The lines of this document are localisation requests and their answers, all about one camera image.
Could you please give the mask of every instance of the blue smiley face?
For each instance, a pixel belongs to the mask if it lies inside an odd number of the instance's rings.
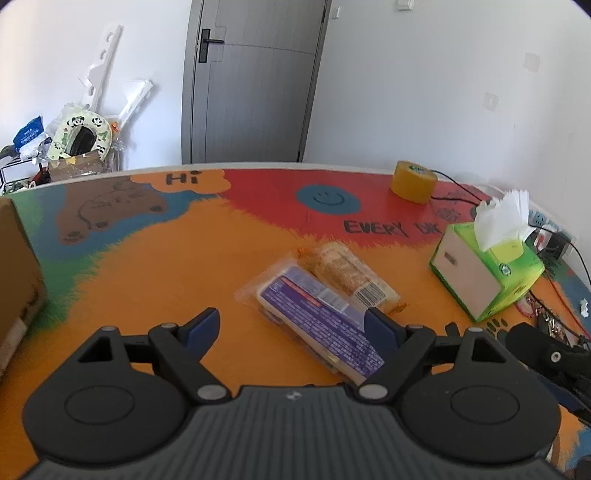
[[[308,208],[328,215],[348,215],[361,210],[361,202],[355,195],[332,185],[308,185],[295,196]]]

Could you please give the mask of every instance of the door handle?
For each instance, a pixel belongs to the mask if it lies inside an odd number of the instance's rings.
[[[209,38],[211,34],[211,28],[202,28],[201,30],[201,38],[199,43],[199,58],[197,60],[198,63],[207,63],[207,52],[209,51],[209,44],[223,44],[223,40],[218,40],[217,38]]]

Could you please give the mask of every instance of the table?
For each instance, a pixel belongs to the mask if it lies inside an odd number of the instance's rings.
[[[49,301],[0,382],[0,478],[35,462],[21,425],[28,396],[103,325],[124,335],[162,322],[185,323],[220,310],[220,336],[203,363],[236,393],[242,384],[334,384],[339,379],[235,292],[298,247],[345,242],[408,307],[395,319],[439,334],[472,325],[428,262],[448,223],[473,219],[468,203],[425,206],[389,190],[390,175],[322,166],[196,166],[94,177],[18,192],[13,199],[45,276]],[[469,198],[440,182],[436,196]],[[541,278],[536,295],[573,329],[591,295],[563,263],[558,286]],[[558,295],[565,300],[563,304]],[[513,306],[484,322],[494,335],[524,321]],[[589,451],[590,430],[562,410],[555,461]]]

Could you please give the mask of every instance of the white wall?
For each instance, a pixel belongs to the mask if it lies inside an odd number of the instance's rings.
[[[151,79],[152,97],[130,123],[128,168],[181,163],[181,92],[191,0],[12,0],[0,12],[0,147],[42,114],[82,97],[78,81],[104,27],[124,26],[99,113],[125,105],[126,80]]]
[[[568,0],[333,0],[304,161],[529,190],[591,264],[591,20]],[[540,57],[538,72],[524,68]],[[483,108],[486,93],[498,97]],[[574,268],[578,260],[573,261]]]

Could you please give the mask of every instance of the door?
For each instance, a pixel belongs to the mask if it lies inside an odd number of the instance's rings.
[[[204,0],[193,56],[192,163],[300,159],[325,3]]]

